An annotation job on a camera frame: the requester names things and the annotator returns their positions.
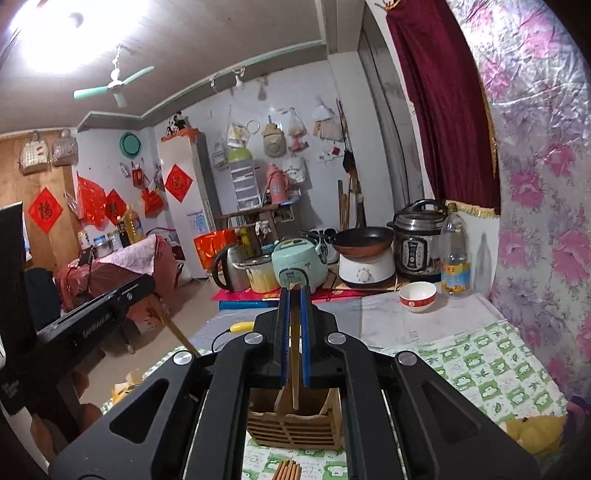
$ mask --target rice cooker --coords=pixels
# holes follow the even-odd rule
[[[425,210],[432,205],[434,210]],[[436,200],[418,200],[394,215],[394,262],[399,274],[413,281],[441,280],[439,238],[447,207]]]
[[[314,293],[326,280],[328,265],[322,247],[305,238],[283,240],[271,254],[275,277],[281,287],[309,285]]]

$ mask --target cooking pot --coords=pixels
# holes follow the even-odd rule
[[[435,210],[424,210],[432,205]],[[398,273],[410,280],[441,280],[439,236],[447,219],[447,207],[423,199],[400,210],[387,225],[394,229],[394,262]]]
[[[240,263],[234,262],[232,265],[239,270],[246,270],[251,289],[256,293],[268,293],[279,288],[270,255],[263,255]]]

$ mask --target white electric stove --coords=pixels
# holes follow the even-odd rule
[[[391,278],[395,273],[394,254],[387,248],[371,257],[339,258],[339,277],[348,285],[369,287]]]

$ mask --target pressure cooker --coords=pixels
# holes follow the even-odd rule
[[[432,205],[433,210],[425,210]],[[439,237],[447,207],[436,200],[417,200],[394,215],[387,225],[394,230],[394,264],[409,280],[441,280]]]

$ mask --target chopstick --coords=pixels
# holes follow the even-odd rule
[[[272,480],[300,480],[300,477],[301,466],[293,460],[289,460],[289,462],[284,460],[275,470]]]

